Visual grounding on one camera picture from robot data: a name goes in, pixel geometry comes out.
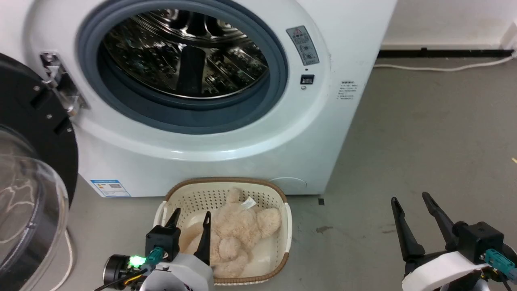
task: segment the front-load washing machine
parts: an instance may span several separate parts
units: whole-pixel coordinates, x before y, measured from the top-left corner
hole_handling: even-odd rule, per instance
[[[322,194],[395,4],[3,1],[0,61],[42,80],[3,91],[57,96],[73,128],[45,98],[27,104],[75,134],[101,196],[162,196],[198,177]]]

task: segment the door hinge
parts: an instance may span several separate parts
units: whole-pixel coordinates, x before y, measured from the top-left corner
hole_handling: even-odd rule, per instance
[[[43,52],[40,58],[48,76],[48,79],[43,80],[42,83],[57,95],[68,115],[75,116],[80,108],[87,108],[81,92],[66,72],[57,54]]]

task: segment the brown basket rim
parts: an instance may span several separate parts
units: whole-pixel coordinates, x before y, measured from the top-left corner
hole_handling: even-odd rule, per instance
[[[176,186],[172,187],[172,189],[170,189],[169,192],[167,193],[167,195],[165,196],[165,200],[169,201],[169,199],[171,199],[171,196],[178,189],[182,188],[183,186],[190,185],[190,184],[218,183],[218,182],[250,183],[250,184],[258,184],[258,185],[267,186],[267,187],[272,188],[273,190],[275,190],[280,195],[280,197],[282,198],[282,201],[284,203],[287,203],[287,197],[285,196],[285,194],[282,191],[282,189],[280,189],[278,186],[276,186],[275,184],[273,184],[273,183],[271,183],[269,181],[260,180],[260,179],[253,179],[253,178],[234,178],[234,177],[232,177],[232,178],[220,177],[220,178],[195,178],[195,179],[189,179],[189,180],[180,182]],[[215,278],[215,283],[216,284],[245,284],[245,283],[260,282],[260,281],[269,280],[269,279],[273,278],[274,276],[276,276],[278,273],[280,273],[280,271],[282,271],[282,269],[284,268],[285,264],[287,263],[287,259],[288,258],[289,258],[289,253],[288,252],[284,253],[284,256],[282,257],[282,261],[280,262],[280,264],[271,273],[268,273],[266,275],[255,276],[255,277],[246,277],[246,278],[227,278],[227,279]]]
[[[181,187],[184,187],[186,185],[200,184],[200,183],[218,183],[218,182],[219,183],[221,183],[221,182],[223,182],[223,183],[224,182],[250,183],[250,184],[258,184],[258,185],[267,186],[267,187],[275,190],[282,198],[282,201],[284,203],[287,203],[287,197],[285,196],[284,191],[282,191],[282,189],[280,189],[278,186],[276,186],[275,184],[273,184],[269,181],[253,179],[253,178],[233,178],[233,177],[232,178],[224,178],[224,177],[221,177],[221,178],[195,178],[195,179],[189,179],[189,180],[185,180],[183,182],[179,182],[178,184],[176,184],[176,186],[172,187],[172,189],[170,189],[169,192],[167,192],[167,195],[165,196],[165,200],[169,201],[169,199],[171,199],[171,196],[172,196],[172,194],[174,194],[174,192],[178,191],[178,189],[180,189]]]

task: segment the energy label sticker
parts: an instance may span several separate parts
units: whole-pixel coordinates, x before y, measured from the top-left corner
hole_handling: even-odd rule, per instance
[[[131,197],[118,180],[90,180],[106,197]]]

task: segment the white power cord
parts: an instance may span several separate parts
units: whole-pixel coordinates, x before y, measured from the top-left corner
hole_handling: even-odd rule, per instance
[[[406,67],[406,66],[391,65],[391,64],[376,64],[373,67],[374,68],[392,68],[392,69],[401,69],[401,70],[410,70],[410,71],[456,72],[456,71],[462,71],[462,70],[472,69],[472,68],[495,66],[495,65],[499,65],[499,64],[511,61],[511,60],[515,59],[516,57],[517,57],[517,50],[514,51],[511,56],[508,56],[508,57],[498,60],[498,61],[470,64],[470,65],[465,65],[465,66],[461,66],[461,67],[457,67],[457,68]]]
[[[68,234],[68,229],[65,229],[65,239],[66,239],[66,244],[68,246],[68,256],[69,256],[68,269],[66,270],[66,273],[63,276],[63,278],[61,279],[61,281],[54,288],[50,289],[50,291],[56,291],[59,288],[61,288],[61,286],[66,282],[66,280],[70,276],[70,273],[72,272],[72,267],[73,267],[73,248],[72,248],[72,240],[70,238],[70,235]]]

